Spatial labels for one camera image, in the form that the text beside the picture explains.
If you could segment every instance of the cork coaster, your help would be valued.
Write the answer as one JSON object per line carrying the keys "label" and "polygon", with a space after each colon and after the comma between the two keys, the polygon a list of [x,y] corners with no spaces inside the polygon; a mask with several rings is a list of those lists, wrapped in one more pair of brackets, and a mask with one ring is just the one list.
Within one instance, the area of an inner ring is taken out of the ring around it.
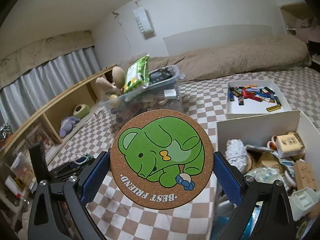
{"label": "cork coaster", "polygon": [[171,209],[204,189],[212,173],[213,147],[191,117],[153,110],[122,127],[110,161],[117,186],[130,200],[147,208]]}

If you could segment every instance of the blue gripper pad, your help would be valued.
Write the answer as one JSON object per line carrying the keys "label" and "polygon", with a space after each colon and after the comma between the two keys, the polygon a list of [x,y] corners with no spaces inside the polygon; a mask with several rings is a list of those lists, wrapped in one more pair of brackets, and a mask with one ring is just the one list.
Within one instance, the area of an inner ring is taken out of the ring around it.
{"label": "blue gripper pad", "polygon": [[81,202],[84,206],[93,201],[109,169],[110,154],[105,153],[83,185]]}
{"label": "blue gripper pad", "polygon": [[223,191],[226,193],[228,200],[240,206],[242,202],[241,186],[217,153],[213,154],[213,172],[221,184]]}

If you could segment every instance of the white storage box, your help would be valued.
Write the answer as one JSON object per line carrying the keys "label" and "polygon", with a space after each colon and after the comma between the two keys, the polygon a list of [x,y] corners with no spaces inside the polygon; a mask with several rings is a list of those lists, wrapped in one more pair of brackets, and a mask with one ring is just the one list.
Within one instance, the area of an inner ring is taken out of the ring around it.
{"label": "white storage box", "polygon": [[275,95],[279,98],[282,106],[279,110],[275,110],[272,113],[291,111],[291,107],[289,106],[284,95],[280,92],[276,84],[271,80],[230,81],[228,83],[227,119],[254,116],[254,115],[260,115],[260,114],[269,114],[266,108],[276,105],[276,103],[272,104],[265,101],[257,102],[248,98],[244,100],[244,106],[239,106],[237,97],[234,97],[235,101],[230,102],[230,96],[229,96],[230,87],[244,87],[244,86],[250,86],[250,85],[257,85],[258,87],[268,87],[273,92],[275,92]]}
{"label": "white storage box", "polygon": [[217,149],[224,154],[229,139],[266,146],[273,135],[290,131],[299,133],[306,150],[304,160],[312,164],[320,188],[320,133],[301,110],[218,121]]}

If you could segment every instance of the green snack bag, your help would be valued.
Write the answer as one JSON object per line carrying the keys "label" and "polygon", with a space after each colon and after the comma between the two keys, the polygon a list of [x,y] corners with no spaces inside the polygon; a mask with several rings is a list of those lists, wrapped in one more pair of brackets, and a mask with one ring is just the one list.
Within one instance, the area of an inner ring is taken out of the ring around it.
{"label": "green snack bag", "polygon": [[143,88],[149,86],[148,59],[149,55],[146,55],[128,68],[125,78],[124,94],[140,86]]}

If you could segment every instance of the ceiling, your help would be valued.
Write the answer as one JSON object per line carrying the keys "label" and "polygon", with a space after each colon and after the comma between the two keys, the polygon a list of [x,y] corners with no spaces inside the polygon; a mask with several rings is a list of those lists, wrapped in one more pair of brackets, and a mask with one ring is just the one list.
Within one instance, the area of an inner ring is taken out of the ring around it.
{"label": "ceiling", "polygon": [[0,59],[34,41],[91,29],[132,0],[18,0],[0,28]]}

